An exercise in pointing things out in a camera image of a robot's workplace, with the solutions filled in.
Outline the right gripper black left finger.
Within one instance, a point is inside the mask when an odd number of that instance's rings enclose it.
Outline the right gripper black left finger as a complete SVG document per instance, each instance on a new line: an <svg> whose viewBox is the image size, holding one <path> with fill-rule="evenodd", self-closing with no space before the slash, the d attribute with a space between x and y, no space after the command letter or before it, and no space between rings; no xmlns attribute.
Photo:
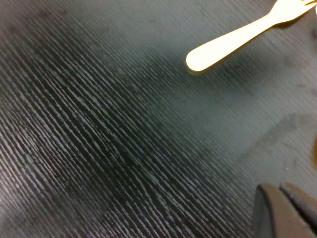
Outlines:
<svg viewBox="0 0 317 238"><path fill-rule="evenodd" d="M252 215L253 237L312 238L314 234L279 187L269 183L257 186Z"/></svg>

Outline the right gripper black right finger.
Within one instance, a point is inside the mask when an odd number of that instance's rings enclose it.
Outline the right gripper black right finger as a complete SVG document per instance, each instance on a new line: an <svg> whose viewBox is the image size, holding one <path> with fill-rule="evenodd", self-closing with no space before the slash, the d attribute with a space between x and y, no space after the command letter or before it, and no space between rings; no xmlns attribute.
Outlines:
<svg viewBox="0 0 317 238"><path fill-rule="evenodd" d="M284 183L279 189L308 225L309 231L317 236L317 199L291 183Z"/></svg>

